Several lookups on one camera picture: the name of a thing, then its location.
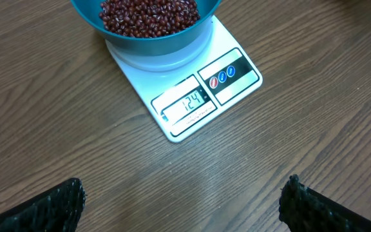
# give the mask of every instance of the bowl rim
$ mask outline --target bowl rim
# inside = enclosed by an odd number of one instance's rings
[[[178,33],[175,33],[175,34],[172,34],[172,35],[166,35],[166,36],[162,36],[162,37],[157,37],[157,38],[134,38],[134,37],[128,37],[128,36],[123,36],[123,35],[119,35],[119,34],[115,34],[115,33],[111,33],[107,30],[105,30],[104,28],[101,28],[99,27],[97,24],[95,24],[93,21],[89,20],[81,11],[80,9],[77,7],[77,4],[75,3],[75,0],[71,0],[71,4],[74,6],[74,9],[77,11],[77,13],[85,20],[87,21],[92,27],[94,27],[95,29],[101,31],[102,33],[105,33],[107,35],[110,35],[110,36],[115,36],[119,39],[128,39],[128,40],[131,40],[131,41],[158,41],[158,40],[163,40],[163,39],[169,39],[171,37],[174,37],[176,35],[181,35],[183,33],[186,33],[187,31],[193,29],[194,27],[198,26],[199,24],[201,24],[202,22],[204,22],[206,19],[208,19],[209,17],[213,16],[214,15],[214,11],[218,8],[218,6],[220,5],[222,0],[217,0],[217,3],[214,5],[214,7],[210,10],[210,12],[204,16],[203,18],[201,18],[200,20],[197,21],[196,24],[194,24],[193,26],[190,26],[189,28],[185,29],[185,30],[182,30],[181,32],[178,32]]]

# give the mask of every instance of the button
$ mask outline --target button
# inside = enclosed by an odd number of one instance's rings
[[[218,81],[220,81],[220,83],[224,83],[225,80],[227,80],[227,74],[225,74],[225,71],[221,71],[218,74]]]
[[[217,86],[218,86],[218,79],[217,79],[217,77],[212,77],[210,79],[210,87],[211,88],[217,88]]]
[[[227,75],[229,77],[234,77],[235,74],[236,74],[236,69],[234,68],[234,66],[229,66],[227,68]]]

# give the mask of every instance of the blue button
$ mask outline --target blue button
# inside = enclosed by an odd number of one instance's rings
[[[227,74],[225,74],[225,71],[221,71],[218,74],[218,81],[220,81],[221,83],[224,83],[225,80],[227,80]]]
[[[234,68],[234,66],[229,66],[227,68],[227,75],[229,77],[234,77],[235,74],[236,74],[236,69]]]

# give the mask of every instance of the brown wooden surface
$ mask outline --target brown wooden surface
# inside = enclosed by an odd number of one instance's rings
[[[371,219],[371,0],[216,14],[263,86],[172,144],[69,1],[0,0],[0,213],[79,177],[78,231],[288,231],[297,173]]]

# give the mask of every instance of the red button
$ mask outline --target red button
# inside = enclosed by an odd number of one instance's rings
[[[218,79],[217,77],[212,77],[210,79],[210,87],[211,88],[216,88],[218,86]]]

